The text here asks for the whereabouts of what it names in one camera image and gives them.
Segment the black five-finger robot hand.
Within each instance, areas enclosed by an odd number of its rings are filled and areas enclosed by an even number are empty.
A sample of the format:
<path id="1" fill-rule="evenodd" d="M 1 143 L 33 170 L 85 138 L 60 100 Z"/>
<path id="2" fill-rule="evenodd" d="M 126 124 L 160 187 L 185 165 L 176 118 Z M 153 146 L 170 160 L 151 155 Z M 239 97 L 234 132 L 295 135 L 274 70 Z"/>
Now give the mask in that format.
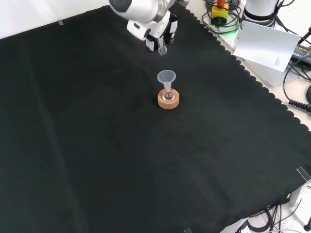
<path id="1" fill-rule="evenodd" d="M 177 16 L 167 11 L 160 22 L 139 23 L 128 20 L 127 30 L 137 39 L 144 41 L 148 51 L 158 52 L 163 56 L 168 51 L 167 45 L 174 41 L 177 26 Z"/>

